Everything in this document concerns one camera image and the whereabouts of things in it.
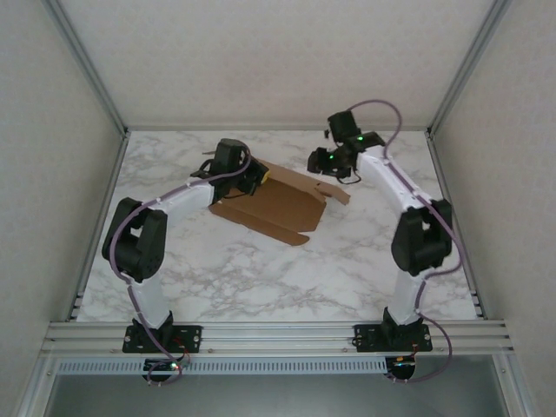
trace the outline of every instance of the flattened cardboard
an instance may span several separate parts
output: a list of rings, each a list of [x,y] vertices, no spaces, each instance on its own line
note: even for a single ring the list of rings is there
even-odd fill
[[[308,242],[300,232],[316,230],[326,207],[326,197],[348,204],[349,194],[327,182],[320,182],[273,163],[259,160],[270,175],[254,195],[224,199],[210,211],[235,223],[291,246]]]

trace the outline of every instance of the cardboard box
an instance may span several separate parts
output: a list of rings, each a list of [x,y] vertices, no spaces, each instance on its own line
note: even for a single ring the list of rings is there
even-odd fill
[[[348,204],[349,194],[327,182],[259,159],[270,169],[268,179],[252,196],[224,199],[210,206],[215,214],[248,228],[299,246],[308,242],[302,232],[316,230],[327,197]],[[229,195],[237,195],[234,189]]]

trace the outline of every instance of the white wall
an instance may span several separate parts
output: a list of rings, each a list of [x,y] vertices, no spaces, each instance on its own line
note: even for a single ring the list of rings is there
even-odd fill
[[[298,129],[372,97],[426,126],[492,0],[62,3],[128,126]]]
[[[556,415],[556,2],[515,0],[437,137],[480,290]]]
[[[76,286],[118,139],[38,0],[0,0],[0,415]]]

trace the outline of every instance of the marble surface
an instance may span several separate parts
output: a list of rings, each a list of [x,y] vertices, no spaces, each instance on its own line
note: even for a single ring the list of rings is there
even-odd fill
[[[317,131],[134,132],[112,199],[138,200],[180,185],[223,137],[244,141],[255,156],[307,174],[309,153],[331,146]],[[433,197],[439,185],[421,132],[403,132],[391,155]],[[336,183],[321,176],[322,181]],[[390,255],[396,219],[369,182],[343,186],[347,206],[328,199],[310,241],[300,247],[260,235],[203,210],[168,233],[160,274],[178,321],[379,320],[394,291]],[[456,262],[456,254],[445,265]],[[463,272],[431,280],[423,310],[438,319],[474,319]],[[124,284],[96,254],[78,321],[129,321]]]

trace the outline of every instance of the black mounting bracket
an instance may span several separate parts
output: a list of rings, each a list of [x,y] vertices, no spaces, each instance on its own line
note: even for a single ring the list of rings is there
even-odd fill
[[[417,320],[406,326],[398,325],[384,309],[382,323],[354,326],[352,344],[362,352],[431,352],[433,343],[428,326]]]
[[[198,354],[202,341],[202,326],[175,325],[172,321],[170,313],[169,318],[160,328],[150,329],[151,333],[171,354],[183,354],[184,349],[190,354]],[[141,323],[135,319],[125,331],[122,351],[125,354],[156,354],[160,352]]]

